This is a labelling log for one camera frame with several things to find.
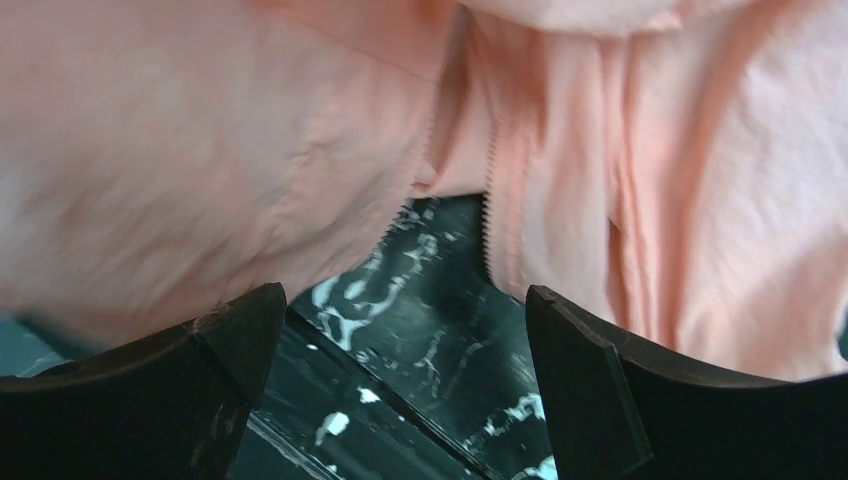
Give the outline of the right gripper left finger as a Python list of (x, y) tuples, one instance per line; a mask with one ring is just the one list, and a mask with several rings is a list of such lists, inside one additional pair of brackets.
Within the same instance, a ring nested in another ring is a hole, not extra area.
[(225, 479), (287, 301), (263, 285), (197, 319), (1, 380), (5, 479)]

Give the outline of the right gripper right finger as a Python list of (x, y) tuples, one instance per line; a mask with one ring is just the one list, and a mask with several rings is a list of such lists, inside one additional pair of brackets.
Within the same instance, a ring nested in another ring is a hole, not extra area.
[(721, 368), (598, 318), (544, 286), (526, 325), (563, 479), (843, 479), (847, 378)]

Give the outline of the pink jacket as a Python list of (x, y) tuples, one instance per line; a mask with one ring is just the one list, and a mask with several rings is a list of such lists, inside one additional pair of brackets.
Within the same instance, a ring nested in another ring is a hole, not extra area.
[(483, 193), (493, 283), (840, 373), (843, 1), (5, 1), (1, 305), (120, 345)]

